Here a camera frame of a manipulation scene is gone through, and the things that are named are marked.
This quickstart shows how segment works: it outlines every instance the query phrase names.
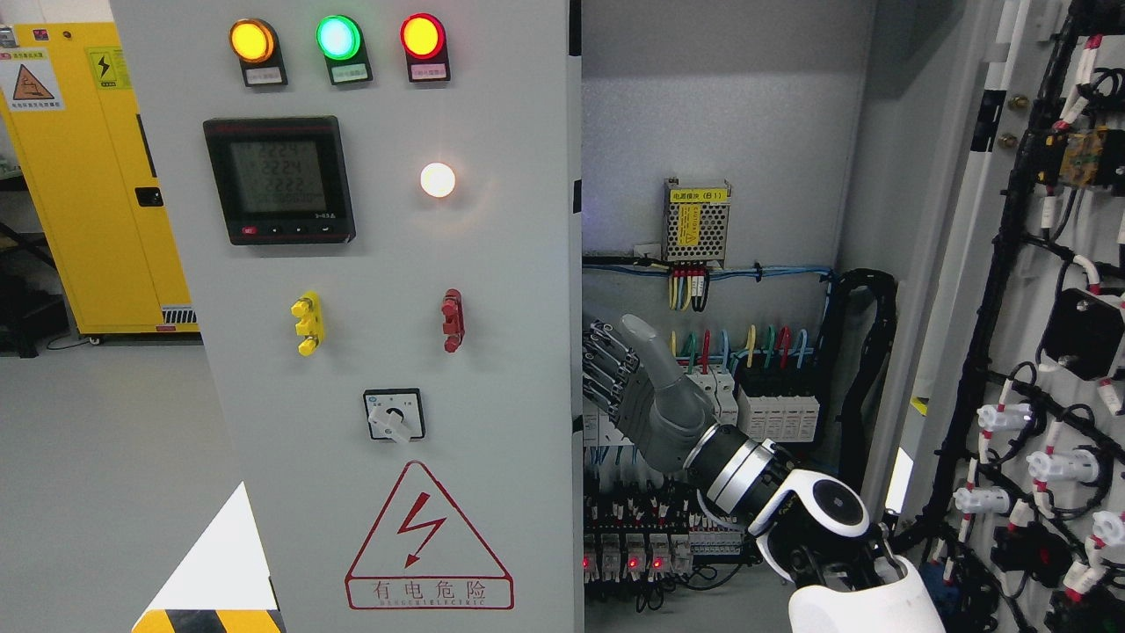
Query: black relay socket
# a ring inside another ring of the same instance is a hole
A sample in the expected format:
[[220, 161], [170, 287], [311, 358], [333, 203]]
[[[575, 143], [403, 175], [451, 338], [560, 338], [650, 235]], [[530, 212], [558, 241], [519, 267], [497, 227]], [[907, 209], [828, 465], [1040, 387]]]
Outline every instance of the black relay socket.
[[1016, 530], [1001, 526], [992, 535], [992, 562], [1001, 571], [1026, 571], [1044, 587], [1054, 588], [1070, 568], [1066, 542], [1041, 524]]

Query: green indicator light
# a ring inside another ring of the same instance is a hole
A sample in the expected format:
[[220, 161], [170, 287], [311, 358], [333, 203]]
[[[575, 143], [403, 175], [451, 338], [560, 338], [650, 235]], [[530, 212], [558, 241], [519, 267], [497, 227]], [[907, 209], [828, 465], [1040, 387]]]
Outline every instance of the green indicator light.
[[344, 61], [359, 52], [359, 27], [344, 16], [328, 16], [316, 26], [316, 43], [330, 60]]

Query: yellow wire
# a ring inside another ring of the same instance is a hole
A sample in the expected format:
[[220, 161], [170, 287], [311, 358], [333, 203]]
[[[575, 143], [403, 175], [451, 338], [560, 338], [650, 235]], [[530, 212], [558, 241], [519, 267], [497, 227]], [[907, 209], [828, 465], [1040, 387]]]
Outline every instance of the yellow wire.
[[754, 363], [754, 346], [758, 343], [758, 329], [750, 326], [750, 329], [746, 333], [746, 369], [750, 369], [750, 364]]

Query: gray floor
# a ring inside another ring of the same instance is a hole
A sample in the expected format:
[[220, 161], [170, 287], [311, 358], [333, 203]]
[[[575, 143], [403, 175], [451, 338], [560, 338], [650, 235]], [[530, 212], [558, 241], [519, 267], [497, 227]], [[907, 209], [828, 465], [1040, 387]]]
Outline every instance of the gray floor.
[[0, 358], [0, 632], [129, 631], [240, 480], [201, 346]]

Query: digital power meter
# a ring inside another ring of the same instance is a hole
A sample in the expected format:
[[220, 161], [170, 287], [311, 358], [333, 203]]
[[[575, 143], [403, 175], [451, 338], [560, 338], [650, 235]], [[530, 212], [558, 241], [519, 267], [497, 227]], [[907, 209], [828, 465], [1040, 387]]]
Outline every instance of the digital power meter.
[[213, 118], [204, 136], [232, 244], [356, 236], [336, 117]]

